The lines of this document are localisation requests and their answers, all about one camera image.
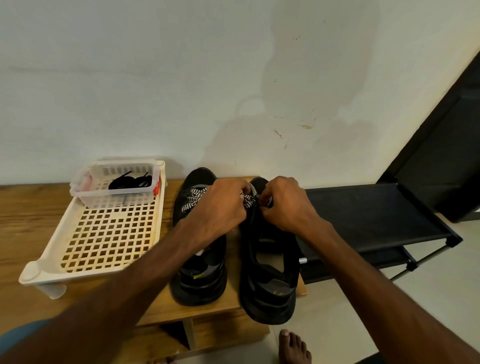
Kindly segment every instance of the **white floor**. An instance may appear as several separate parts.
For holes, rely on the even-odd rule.
[[[428,312],[480,351],[480,221],[450,226],[464,239],[457,247],[409,273],[396,283]],[[410,245],[420,259],[443,241]],[[392,277],[403,267],[384,269]],[[312,352],[313,363],[353,364],[377,349],[368,332],[334,280],[309,284],[308,296],[297,300],[293,317],[284,325],[270,327],[262,342],[180,360],[197,363],[277,363],[280,329],[301,335]]]

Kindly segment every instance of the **black and white shoelace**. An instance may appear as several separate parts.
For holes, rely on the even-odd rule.
[[[257,190],[255,187],[249,183],[250,189],[252,191],[252,195],[249,194],[243,194],[243,206],[245,209],[249,209],[250,207],[254,206],[257,198],[256,196],[258,195]],[[192,209],[200,200],[200,198],[207,192],[208,187],[202,188],[201,190],[197,190],[196,188],[192,188],[190,190],[191,196],[188,197],[188,202],[184,204],[181,208],[182,212],[188,211]],[[273,199],[270,197],[270,199],[267,202],[267,207],[270,207],[272,204]]]

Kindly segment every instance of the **bare foot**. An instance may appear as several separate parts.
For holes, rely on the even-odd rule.
[[[281,330],[278,336],[278,359],[280,364],[312,364],[312,353],[307,350],[300,336]]]

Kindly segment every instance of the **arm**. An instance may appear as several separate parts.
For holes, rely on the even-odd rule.
[[[217,180],[145,255],[8,350],[0,363],[108,363],[183,263],[245,220],[240,179]]]
[[[389,363],[480,363],[480,354],[368,264],[320,218],[293,178],[277,177],[260,196],[273,196],[266,220],[298,235],[322,258]]]

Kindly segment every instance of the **shoe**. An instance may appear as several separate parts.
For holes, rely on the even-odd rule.
[[[197,168],[185,178],[173,206],[173,226],[187,217],[216,176],[207,168]],[[170,282],[172,296],[184,306],[200,306],[216,301],[227,286],[225,235],[192,256]]]
[[[250,182],[250,195],[261,194],[267,183],[264,178],[254,178]],[[243,309],[261,324],[284,324],[295,310],[295,289],[300,274],[300,249],[295,235],[267,222],[257,203],[247,210],[240,231],[240,302]]]

